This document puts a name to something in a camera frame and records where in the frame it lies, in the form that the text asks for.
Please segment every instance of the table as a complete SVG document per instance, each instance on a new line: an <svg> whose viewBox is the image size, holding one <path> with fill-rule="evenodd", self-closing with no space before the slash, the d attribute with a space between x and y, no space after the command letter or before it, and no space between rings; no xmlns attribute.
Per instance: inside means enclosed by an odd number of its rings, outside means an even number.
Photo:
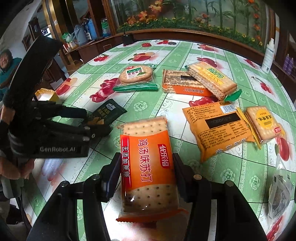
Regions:
<svg viewBox="0 0 296 241"><path fill-rule="evenodd" d="M232 180L243 193L246 200L258 217L263 229L267 232L270 225L268 220L268 189L275 171L276 154L273 139L264 144L261 150L252 143L243 143L224 153L211 157L200 164L200 151L196 140L189 129L182 108L189 107L189 101L200 99L198 96L167 94L161 89L163 69L185 70L184 66L203 60L217 67L221 72L233 79L238 88L242 89L241 97L233 103L234 106L245 110L248 106L265 105L271 110L276 120L282 124L287 134L289 145L289 160L285 167L289 171L293 188L296 181L296 112L292 101L280 81L270 72L265 74L257 64L229 51L216 47L186 41L170 40L176 43L169 45L161 40L136 42L129 46L119 45L106 51L103 56L92 60L78 69L70 78L77 78L70 89L60 95L66 106L85 108L93 112L102 102L94 102L90 98L99 90L110 94L123 106L127 113L113 122L112 127L123 122L165 115L168 119L168 130L173 152L178 152L183 162L190 165L196 173L202 174L210 181L223 183ZM150 43L150 47L142 47L142 43ZM150 52L150 58L144 61L134 61L136 54ZM117 78L122 69L135 64L155 64L155 81L160 86L157 92L113 93L103 85L104 80ZM70 118L54 118L54 121L69 125L79 125L82 120ZM119 130L114 128L109 136L97 141L90 149L87 158L46 159L36 160L33 175L26 183L25 190L29 204L26 212L32 217L32 222L41 212L46 201L57 185L68 180L70 183L86 180L94 173L99 173L102 166L109 164L115 152L120 152ZM180 200L182 207L190 210L191 205ZM143 233L141 227L131 223L115 221L120 211L120 185L114 197L108 204L103 204L103 210L111 239L124 238ZM212 202L212 220L215 219L215 201ZM284 213L276 237L286 227L296 210L294 201ZM182 240L186 229L188 216L179 215L168 221L157 223L157 229L151 229L150 234L157 240ZM79 239L86 240L83 225L82 201L78 201L78 229ZM176 227L178 233L172 232ZM209 240L215 237L215 224L211 224Z"/></svg>

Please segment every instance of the teal jacket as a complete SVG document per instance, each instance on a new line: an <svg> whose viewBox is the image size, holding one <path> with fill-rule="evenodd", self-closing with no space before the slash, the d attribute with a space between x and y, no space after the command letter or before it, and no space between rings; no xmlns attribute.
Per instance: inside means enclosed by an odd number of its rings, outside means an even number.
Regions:
<svg viewBox="0 0 296 241"><path fill-rule="evenodd" d="M11 72L13 71L13 69L20 64L21 62L21 58L14 58L12 59L12 63L11 63L11 66L10 68L6 71L6 72L3 72L1 71L0 72L0 84L2 84L4 81L6 81L6 79L10 76ZM8 90L8 87L5 87L3 89L0 89L0 101L2 101L3 99L3 96L5 94L5 92Z"/></svg>

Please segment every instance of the human hand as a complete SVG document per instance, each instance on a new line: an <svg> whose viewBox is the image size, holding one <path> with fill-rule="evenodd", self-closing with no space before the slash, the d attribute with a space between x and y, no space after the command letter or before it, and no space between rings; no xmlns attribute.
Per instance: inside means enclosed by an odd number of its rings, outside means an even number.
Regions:
<svg viewBox="0 0 296 241"><path fill-rule="evenodd" d="M0 175L16 180L19 178L29 179L29 175L34 168L34 159L29 159L29 161L20 169L18 169L14 164L8 161L4 157L0 157Z"/></svg>
<svg viewBox="0 0 296 241"><path fill-rule="evenodd" d="M1 110L1 120L3 120L6 124L10 124L15 116L15 110L6 107L5 105L2 106Z"/></svg>

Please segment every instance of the wafer biscuit package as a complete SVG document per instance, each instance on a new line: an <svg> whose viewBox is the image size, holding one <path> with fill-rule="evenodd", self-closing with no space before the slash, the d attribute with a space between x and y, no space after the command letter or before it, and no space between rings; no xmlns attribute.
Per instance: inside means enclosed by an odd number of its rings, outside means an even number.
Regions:
<svg viewBox="0 0 296 241"><path fill-rule="evenodd" d="M254 129L260 144L281 135L281 127L266 106L247 107L245 116Z"/></svg>
<svg viewBox="0 0 296 241"><path fill-rule="evenodd" d="M119 75L115 91L158 90L154 81L153 65L134 65L126 67Z"/></svg>
<svg viewBox="0 0 296 241"><path fill-rule="evenodd" d="M206 62L187 66L188 73L212 92L220 101L237 89L237 84Z"/></svg>
<svg viewBox="0 0 296 241"><path fill-rule="evenodd" d="M166 119L159 116L118 128L122 213L117 221L152 222L182 211Z"/></svg>
<svg viewBox="0 0 296 241"><path fill-rule="evenodd" d="M213 94L186 71L163 70L163 92L210 97Z"/></svg>
<svg viewBox="0 0 296 241"><path fill-rule="evenodd" d="M248 124L229 102L189 107L183 112L200 148L201 162L253 139Z"/></svg>

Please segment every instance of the red brand logo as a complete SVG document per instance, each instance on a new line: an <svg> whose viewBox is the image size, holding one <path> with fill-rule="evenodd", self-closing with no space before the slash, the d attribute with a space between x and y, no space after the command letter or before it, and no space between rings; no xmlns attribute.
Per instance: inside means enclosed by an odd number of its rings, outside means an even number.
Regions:
<svg viewBox="0 0 296 241"><path fill-rule="evenodd" d="M158 144L160 164L163 168L170 168L168 160L168 150L165 144Z"/></svg>
<svg viewBox="0 0 296 241"><path fill-rule="evenodd" d="M129 137L120 136L121 138L121 177L126 188L131 187L131 169L130 169L130 149Z"/></svg>
<svg viewBox="0 0 296 241"><path fill-rule="evenodd" d="M280 127L276 127L276 128L274 129L274 131L275 131L276 133L278 133L278 132L281 131L281 128L280 128Z"/></svg>

